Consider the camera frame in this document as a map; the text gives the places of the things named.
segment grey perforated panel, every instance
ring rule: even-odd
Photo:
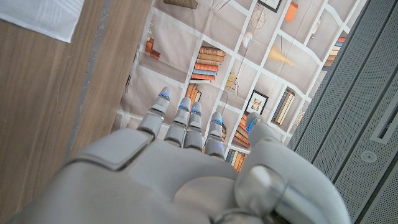
[[[369,3],[363,20],[372,23],[358,24],[296,148],[296,152],[305,159],[312,161],[318,152],[394,4],[393,0],[383,1],[382,4],[375,0]]]
[[[391,77],[396,74],[398,39],[391,38],[396,36],[398,6],[392,12],[313,162],[331,180],[366,125],[371,110],[382,97]]]
[[[398,77],[396,76],[335,183],[353,221],[361,213],[380,178],[397,153],[398,130],[394,132],[387,145],[370,140],[373,131],[397,91]],[[376,162],[364,162],[361,159],[361,154],[364,151],[374,152],[377,155]]]
[[[374,199],[361,223],[398,223],[398,164]]]

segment robot finger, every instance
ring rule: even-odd
[[[201,104],[199,102],[194,102],[192,106],[184,148],[193,148],[199,151],[203,148],[201,140]]]
[[[209,156],[219,157],[224,160],[224,145],[223,145],[223,119],[221,113],[214,112],[211,116],[209,133],[206,140],[205,153]]]
[[[169,107],[170,95],[171,89],[169,87],[163,88],[156,98],[155,104],[148,110],[137,130],[153,135],[154,139],[157,138],[167,108]]]
[[[185,130],[188,123],[188,114],[191,107],[191,99],[184,97],[181,100],[180,106],[177,109],[174,120],[167,131],[164,138],[165,141],[174,144],[178,147],[182,147]]]

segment grey wall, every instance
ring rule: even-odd
[[[396,109],[397,36],[397,1],[368,1],[288,145],[335,184],[353,223],[398,223],[398,130],[371,138]]]

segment wood grain surface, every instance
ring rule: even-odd
[[[73,153],[112,128],[150,0],[111,1],[78,109],[104,2],[85,1],[71,44],[0,21],[0,223],[61,167],[76,113]]]

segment picture frame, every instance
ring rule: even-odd
[[[257,2],[276,13],[282,0],[258,0]]]
[[[253,90],[250,96],[249,103],[246,106],[245,113],[257,112],[261,115],[264,111],[264,108],[266,107],[267,101],[268,96],[256,90]]]

